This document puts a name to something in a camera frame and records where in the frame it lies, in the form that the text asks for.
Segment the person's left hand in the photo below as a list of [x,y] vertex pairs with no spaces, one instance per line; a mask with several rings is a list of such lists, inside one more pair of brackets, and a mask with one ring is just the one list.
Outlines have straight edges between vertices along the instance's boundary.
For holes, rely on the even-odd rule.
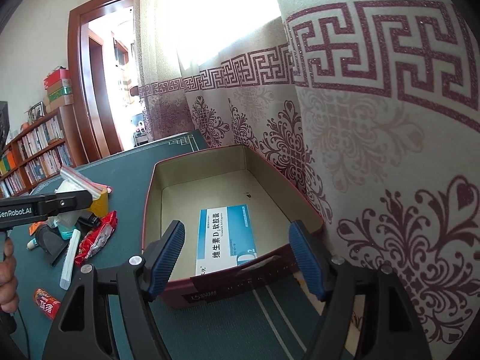
[[5,241],[3,255],[4,261],[0,263],[0,305],[2,311],[10,314],[16,312],[19,305],[16,257],[10,238]]

